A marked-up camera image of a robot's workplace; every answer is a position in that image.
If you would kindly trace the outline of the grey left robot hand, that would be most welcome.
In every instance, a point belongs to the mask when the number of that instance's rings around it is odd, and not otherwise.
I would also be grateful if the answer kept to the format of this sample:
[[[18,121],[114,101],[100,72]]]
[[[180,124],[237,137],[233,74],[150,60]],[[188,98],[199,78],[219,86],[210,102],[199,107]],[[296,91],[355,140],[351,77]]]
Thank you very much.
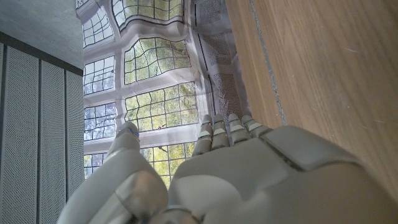
[[[126,122],[59,223],[396,223],[397,202],[354,155],[305,129],[205,115],[166,186]]]

